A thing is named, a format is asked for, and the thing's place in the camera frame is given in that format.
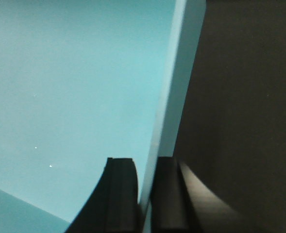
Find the light blue surface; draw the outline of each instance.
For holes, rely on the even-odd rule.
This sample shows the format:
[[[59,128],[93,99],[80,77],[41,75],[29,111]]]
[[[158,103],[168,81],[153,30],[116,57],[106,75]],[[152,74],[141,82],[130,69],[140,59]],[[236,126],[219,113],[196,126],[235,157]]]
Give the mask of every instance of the light blue surface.
[[[62,233],[67,226],[68,222],[0,190],[0,233]]]
[[[0,190],[66,221],[107,157],[142,186],[174,0],[0,0]]]

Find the teal wall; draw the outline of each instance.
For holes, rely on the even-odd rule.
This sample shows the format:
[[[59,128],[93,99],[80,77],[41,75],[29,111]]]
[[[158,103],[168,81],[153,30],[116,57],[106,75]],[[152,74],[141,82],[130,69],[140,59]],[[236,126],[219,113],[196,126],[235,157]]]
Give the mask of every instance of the teal wall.
[[[72,221],[107,157],[142,185],[174,0],[0,0],[0,190]]]
[[[67,226],[68,222],[0,190],[0,233],[62,233]]]

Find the dark brown wall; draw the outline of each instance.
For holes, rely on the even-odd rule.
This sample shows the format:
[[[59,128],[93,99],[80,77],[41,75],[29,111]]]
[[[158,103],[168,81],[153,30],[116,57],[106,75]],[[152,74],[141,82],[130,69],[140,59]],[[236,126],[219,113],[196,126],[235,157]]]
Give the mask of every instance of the dark brown wall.
[[[175,155],[286,233],[286,1],[209,1]]]

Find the black plastic part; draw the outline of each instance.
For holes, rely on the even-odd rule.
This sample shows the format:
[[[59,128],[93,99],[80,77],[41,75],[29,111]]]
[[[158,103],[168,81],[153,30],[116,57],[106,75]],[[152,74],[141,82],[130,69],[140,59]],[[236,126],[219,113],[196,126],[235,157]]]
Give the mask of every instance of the black plastic part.
[[[159,157],[151,193],[152,233],[201,233],[195,211],[173,157]]]
[[[138,217],[134,162],[108,158],[99,183],[66,233],[136,233]]]

